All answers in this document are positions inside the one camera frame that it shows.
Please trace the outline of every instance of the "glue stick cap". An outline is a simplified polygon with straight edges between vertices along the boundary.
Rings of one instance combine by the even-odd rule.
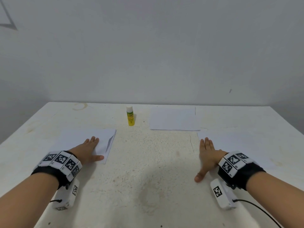
[[[130,107],[126,107],[127,108],[127,113],[132,113],[133,112],[133,107],[130,106]]]

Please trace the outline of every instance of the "table surface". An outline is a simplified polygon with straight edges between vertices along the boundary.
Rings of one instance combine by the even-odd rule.
[[[36,227],[276,227],[249,204],[222,210],[209,174],[194,182],[200,169],[197,134],[149,130],[156,106],[189,107],[133,105],[136,121],[130,127],[124,104],[47,103],[0,145],[0,195],[29,176],[62,129],[115,128],[107,163],[84,166],[78,174],[74,207],[55,211],[49,205]],[[304,136],[271,107],[195,107],[202,131],[250,131],[276,165],[268,172],[304,190]],[[244,190],[234,193],[255,202]]]

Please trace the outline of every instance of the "wristband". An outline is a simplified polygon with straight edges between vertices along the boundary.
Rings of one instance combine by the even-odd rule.
[[[40,161],[32,174],[43,172],[55,176],[59,189],[70,184],[81,168],[81,162],[70,151],[52,151]]]
[[[252,175],[261,171],[266,172],[254,160],[239,151],[226,154],[219,162],[219,166],[218,175],[232,189],[238,187],[246,190],[246,184]]]

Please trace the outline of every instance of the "finger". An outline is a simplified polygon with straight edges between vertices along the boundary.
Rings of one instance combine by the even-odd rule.
[[[205,148],[205,143],[204,143],[204,139],[201,139],[201,141],[200,141],[200,152],[202,152],[202,151],[204,151],[204,150],[206,150],[206,148]]]
[[[99,138],[96,138],[95,141],[91,142],[91,146],[95,148],[99,142]]]
[[[97,161],[101,161],[103,159],[104,159],[104,156],[102,156],[102,155],[92,155],[91,162],[97,162]]]
[[[83,144],[86,144],[86,143],[88,143],[89,141],[90,141],[89,138],[87,138],[87,139],[84,141]]]
[[[203,179],[204,179],[204,177],[205,177],[205,175],[208,173],[208,171],[206,171],[205,169],[204,169],[204,167],[203,168],[201,168],[201,170],[197,173],[197,175],[195,176],[195,178],[194,178],[194,181],[195,182],[201,182]]]
[[[215,150],[214,145],[213,145],[213,142],[212,142],[211,140],[209,140],[209,144],[210,144],[211,150]]]
[[[211,147],[209,144],[209,138],[205,138],[205,148],[206,148],[206,150],[211,150]]]
[[[95,137],[94,136],[91,138],[90,142],[93,142],[93,141],[95,141]]]

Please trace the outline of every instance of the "forearm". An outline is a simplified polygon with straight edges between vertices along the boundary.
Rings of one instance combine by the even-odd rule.
[[[268,173],[258,172],[246,189],[284,227],[304,224],[304,192]]]
[[[0,224],[10,228],[32,228],[59,186],[49,174],[36,173],[0,198]]]

